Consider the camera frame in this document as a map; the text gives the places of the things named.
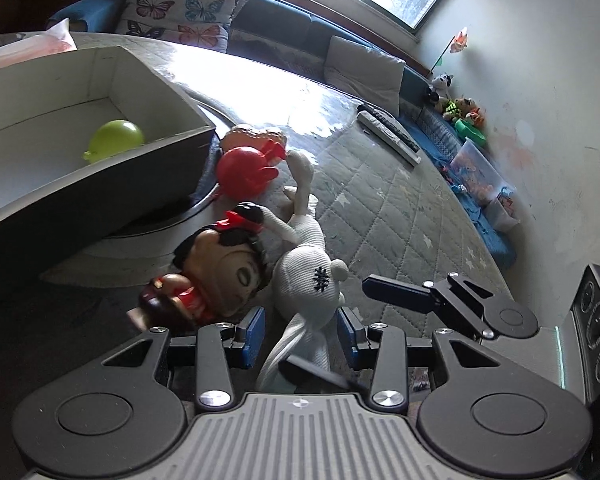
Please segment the white knitted plush rabbit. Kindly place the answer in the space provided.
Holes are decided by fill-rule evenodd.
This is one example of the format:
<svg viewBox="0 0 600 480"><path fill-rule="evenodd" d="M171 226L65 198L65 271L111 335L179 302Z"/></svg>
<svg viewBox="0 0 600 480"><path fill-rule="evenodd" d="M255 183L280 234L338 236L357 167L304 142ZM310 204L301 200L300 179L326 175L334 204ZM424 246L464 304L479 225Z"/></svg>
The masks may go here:
<svg viewBox="0 0 600 480"><path fill-rule="evenodd" d="M329 257L325 235L315 218L317 198L312 194L313 166L305 154L286 154L296 184L284 188L294 211L288 221L263 208L264 225L285 242L285 251L272 273L274 306L288 321L283 335L268 354L257 378L262 392L292 393L296 385L279 368L291 356L330 370L325 328L344 305L341 283L348 266Z"/></svg>

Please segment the big-head doll red dress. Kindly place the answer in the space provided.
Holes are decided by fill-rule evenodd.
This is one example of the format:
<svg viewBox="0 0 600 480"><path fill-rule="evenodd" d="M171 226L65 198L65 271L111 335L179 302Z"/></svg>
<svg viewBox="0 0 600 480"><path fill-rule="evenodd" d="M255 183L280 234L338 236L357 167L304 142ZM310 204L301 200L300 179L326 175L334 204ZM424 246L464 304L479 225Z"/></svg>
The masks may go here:
<svg viewBox="0 0 600 480"><path fill-rule="evenodd" d="M242 202L174 249L171 271L149 281L128 317L138 330L186 334L230 320L270 279L261 206Z"/></svg>

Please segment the red balloon toy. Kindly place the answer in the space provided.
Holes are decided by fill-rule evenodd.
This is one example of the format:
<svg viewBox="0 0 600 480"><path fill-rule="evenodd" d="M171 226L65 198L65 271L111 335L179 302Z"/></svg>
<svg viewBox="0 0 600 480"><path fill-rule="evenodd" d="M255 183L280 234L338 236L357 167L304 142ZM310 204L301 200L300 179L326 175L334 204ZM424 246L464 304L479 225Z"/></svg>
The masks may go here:
<svg viewBox="0 0 600 480"><path fill-rule="evenodd" d="M251 146L228 150L216 166L220 191L238 202L259 196L278 177L274 160L285 158L283 145L271 140L266 141L260 150Z"/></svg>

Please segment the tan peanut squeeze toy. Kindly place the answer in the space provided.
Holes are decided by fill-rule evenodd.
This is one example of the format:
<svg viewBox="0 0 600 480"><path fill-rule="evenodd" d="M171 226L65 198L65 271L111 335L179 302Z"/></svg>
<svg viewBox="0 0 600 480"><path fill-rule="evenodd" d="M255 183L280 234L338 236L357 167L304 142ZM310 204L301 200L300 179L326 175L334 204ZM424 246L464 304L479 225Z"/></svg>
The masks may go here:
<svg viewBox="0 0 600 480"><path fill-rule="evenodd" d="M275 127L254 128L253 126L241 124L236 125L224 134L220 141L220 147L224 152L238 146L250 146L260 150L268 141L277 142L286 148L287 137L282 130Z"/></svg>

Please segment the grey quilted star tablecloth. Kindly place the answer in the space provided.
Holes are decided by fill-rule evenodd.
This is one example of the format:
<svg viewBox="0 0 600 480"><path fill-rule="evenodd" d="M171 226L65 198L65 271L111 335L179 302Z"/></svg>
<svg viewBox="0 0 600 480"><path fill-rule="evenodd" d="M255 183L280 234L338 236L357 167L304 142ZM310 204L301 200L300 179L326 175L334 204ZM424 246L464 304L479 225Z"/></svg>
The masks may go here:
<svg viewBox="0 0 600 480"><path fill-rule="evenodd" d="M370 274L422 284L451 272L492 292L512 296L481 236L455 194L424 156L415 168L376 140L355 119L358 102L286 70L158 40L79 34L80 49L120 46L193 99L209 103L235 124L277 127L288 148L314 167L312 193L327 252L349 266L344 294L366 320L398 322L407 335L427 335L432 315L368 300L361 282ZM233 206L214 196L196 216L174 228L100 240L42 274L42 280L101 289L140 288L166 270L171 252L204 224Z"/></svg>

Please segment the clear plastic toy bin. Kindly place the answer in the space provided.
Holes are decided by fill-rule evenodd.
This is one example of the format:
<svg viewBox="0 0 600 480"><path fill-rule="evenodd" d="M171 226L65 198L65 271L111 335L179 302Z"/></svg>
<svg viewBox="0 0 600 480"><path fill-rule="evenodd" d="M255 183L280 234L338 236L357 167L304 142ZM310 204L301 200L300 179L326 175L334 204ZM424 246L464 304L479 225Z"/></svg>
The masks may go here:
<svg viewBox="0 0 600 480"><path fill-rule="evenodd" d="M465 140L451 160L450 168L482 208L494 230L508 233L518 226L520 220L514 204L516 188L501 176L474 142Z"/></svg>

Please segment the white remote control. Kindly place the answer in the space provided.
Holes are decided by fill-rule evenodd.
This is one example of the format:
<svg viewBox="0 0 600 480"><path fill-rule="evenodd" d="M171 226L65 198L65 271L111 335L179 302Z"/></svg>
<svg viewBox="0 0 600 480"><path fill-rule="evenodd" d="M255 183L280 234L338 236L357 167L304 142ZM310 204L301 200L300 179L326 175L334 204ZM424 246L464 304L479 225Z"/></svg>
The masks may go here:
<svg viewBox="0 0 600 480"><path fill-rule="evenodd" d="M370 130L371 133L383 140L385 144L388 144L390 148L395 150L411 166L416 167L422 161L422 159L402 139L377 118L369 112L366 112L366 110L358 112L358 114L356 114L356 120L364 128Z"/></svg>

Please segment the black remote control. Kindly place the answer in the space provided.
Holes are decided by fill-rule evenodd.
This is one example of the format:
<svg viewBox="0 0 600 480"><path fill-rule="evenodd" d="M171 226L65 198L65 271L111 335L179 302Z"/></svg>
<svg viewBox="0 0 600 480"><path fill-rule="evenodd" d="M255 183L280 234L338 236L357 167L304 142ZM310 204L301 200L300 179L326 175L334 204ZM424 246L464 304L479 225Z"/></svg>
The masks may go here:
<svg viewBox="0 0 600 480"><path fill-rule="evenodd" d="M415 140L407 132L407 130L400 124L400 122L397 122L395 119L390 118L384 112L381 112L377 108L372 107L366 103L358 104L358 112L362 112L362 110L366 110L366 112L369 112L380 122L382 122L385 126L387 126L400 139L402 139L416 154L419 152L419 145L415 142Z"/></svg>

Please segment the stuffed toys pile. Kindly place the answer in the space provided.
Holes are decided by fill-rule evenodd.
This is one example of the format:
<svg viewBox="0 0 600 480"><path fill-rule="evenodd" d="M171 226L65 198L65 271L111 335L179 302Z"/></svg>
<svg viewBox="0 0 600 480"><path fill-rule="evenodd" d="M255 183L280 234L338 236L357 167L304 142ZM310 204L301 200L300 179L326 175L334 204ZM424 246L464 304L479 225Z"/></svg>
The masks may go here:
<svg viewBox="0 0 600 480"><path fill-rule="evenodd" d="M486 146L486 135L483 133L486 118L482 109L471 98L451 98L449 88L453 75L443 73L434 76L429 84L429 101L434 110L455 130L460 140L471 140L479 148Z"/></svg>

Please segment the grey sofa pillow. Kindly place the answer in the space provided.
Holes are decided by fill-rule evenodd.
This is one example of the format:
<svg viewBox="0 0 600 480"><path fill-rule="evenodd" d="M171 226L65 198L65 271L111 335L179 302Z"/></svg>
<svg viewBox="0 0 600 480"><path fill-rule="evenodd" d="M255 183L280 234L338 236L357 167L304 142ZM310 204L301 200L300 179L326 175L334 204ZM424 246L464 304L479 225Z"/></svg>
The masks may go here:
<svg viewBox="0 0 600 480"><path fill-rule="evenodd" d="M324 64L324 79L330 86L398 116L404 68L405 63L400 58L332 36Z"/></svg>

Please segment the green balloon toy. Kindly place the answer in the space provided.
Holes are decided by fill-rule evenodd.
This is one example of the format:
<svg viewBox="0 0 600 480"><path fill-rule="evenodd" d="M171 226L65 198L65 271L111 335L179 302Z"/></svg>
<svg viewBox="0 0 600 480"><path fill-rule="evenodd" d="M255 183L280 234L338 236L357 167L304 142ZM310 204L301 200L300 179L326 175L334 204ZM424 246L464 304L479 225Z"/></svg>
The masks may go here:
<svg viewBox="0 0 600 480"><path fill-rule="evenodd" d="M139 148L145 143L143 131L128 120L117 119L99 127L92 135L83 159L90 164Z"/></svg>

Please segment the white cardboard box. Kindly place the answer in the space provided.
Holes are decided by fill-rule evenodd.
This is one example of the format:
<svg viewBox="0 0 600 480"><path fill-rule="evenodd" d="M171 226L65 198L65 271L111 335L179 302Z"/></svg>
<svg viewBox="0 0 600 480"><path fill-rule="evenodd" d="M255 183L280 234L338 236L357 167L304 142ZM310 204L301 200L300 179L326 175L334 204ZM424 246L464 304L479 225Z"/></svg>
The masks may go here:
<svg viewBox="0 0 600 480"><path fill-rule="evenodd" d="M96 130L125 119L138 148L87 162ZM102 235L195 191L214 127L186 93L122 47L0 69L0 226L50 217Z"/></svg>

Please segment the paper pinwheel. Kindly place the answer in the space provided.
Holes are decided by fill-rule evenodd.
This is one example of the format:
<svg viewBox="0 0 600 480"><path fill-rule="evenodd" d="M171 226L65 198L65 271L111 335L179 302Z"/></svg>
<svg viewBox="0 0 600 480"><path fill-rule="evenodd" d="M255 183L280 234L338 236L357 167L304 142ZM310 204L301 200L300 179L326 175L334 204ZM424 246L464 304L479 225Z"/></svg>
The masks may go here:
<svg viewBox="0 0 600 480"><path fill-rule="evenodd" d="M448 42L448 44L444 47L440 55L437 57L434 65L431 66L430 70L433 72L437 67L441 66L443 63L443 58L446 54L449 53L458 53L465 50L468 46L468 28L463 27L460 29Z"/></svg>

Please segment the butterfly print cushion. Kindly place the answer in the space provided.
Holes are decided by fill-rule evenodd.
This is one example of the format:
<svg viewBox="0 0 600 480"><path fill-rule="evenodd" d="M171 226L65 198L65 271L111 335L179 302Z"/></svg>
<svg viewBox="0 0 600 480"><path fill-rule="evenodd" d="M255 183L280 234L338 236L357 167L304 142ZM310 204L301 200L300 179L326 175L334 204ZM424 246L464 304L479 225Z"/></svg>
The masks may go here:
<svg viewBox="0 0 600 480"><path fill-rule="evenodd" d="M224 53L230 26L248 0L125 0L119 35Z"/></svg>

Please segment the pink tissue pack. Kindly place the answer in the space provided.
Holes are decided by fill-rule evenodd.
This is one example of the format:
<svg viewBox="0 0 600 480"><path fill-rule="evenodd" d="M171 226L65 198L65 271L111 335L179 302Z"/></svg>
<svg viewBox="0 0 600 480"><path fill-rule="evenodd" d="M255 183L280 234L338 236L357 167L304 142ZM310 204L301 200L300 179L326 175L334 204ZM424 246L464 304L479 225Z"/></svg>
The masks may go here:
<svg viewBox="0 0 600 480"><path fill-rule="evenodd" d="M0 69L35 58L76 50L69 23L68 18L64 18L45 32L1 46Z"/></svg>

